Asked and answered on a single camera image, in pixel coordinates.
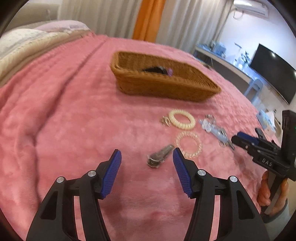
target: brown woven basket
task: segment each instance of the brown woven basket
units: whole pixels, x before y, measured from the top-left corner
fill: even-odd
[[[173,76],[143,72],[142,69],[163,66]],[[187,101],[203,101],[221,89],[193,66],[167,58],[132,52],[116,52],[111,62],[117,86],[129,95],[157,96]]]

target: air conditioner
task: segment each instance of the air conditioner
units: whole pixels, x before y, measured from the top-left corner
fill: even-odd
[[[268,17],[268,8],[265,4],[252,0],[234,0],[234,6],[237,10],[250,14],[257,14],[262,17]]]

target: metal clip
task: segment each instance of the metal clip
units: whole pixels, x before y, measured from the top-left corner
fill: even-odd
[[[161,149],[159,152],[151,154],[150,156],[148,156],[147,164],[150,167],[158,168],[160,163],[164,162],[164,160],[167,158],[167,156],[170,154],[173,148],[173,145],[168,145],[165,148]]]
[[[227,142],[226,143],[223,143],[222,142],[224,144],[224,146],[230,146],[230,148],[232,150],[234,150],[234,146],[233,146],[231,140],[228,138],[227,133],[226,133],[226,130],[224,128],[221,129],[221,133],[223,134],[223,136],[227,137]]]

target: pillow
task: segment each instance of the pillow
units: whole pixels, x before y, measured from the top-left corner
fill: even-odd
[[[52,21],[37,28],[45,32],[73,32],[74,30],[90,30],[84,23],[74,20]]]
[[[0,38],[0,59],[17,49],[26,41],[46,36],[48,33],[36,29],[15,29]]]
[[[37,23],[31,23],[31,24],[27,24],[27,25],[22,25],[22,26],[19,26],[15,29],[19,29],[19,28],[29,28],[29,29],[34,29],[34,28],[37,28],[41,25],[44,25],[46,23],[50,23],[51,21],[42,21],[42,22],[37,22]]]

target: television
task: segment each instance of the television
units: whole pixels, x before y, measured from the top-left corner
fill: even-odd
[[[296,70],[291,65],[259,44],[250,67],[262,75],[287,104],[291,103],[296,93]]]

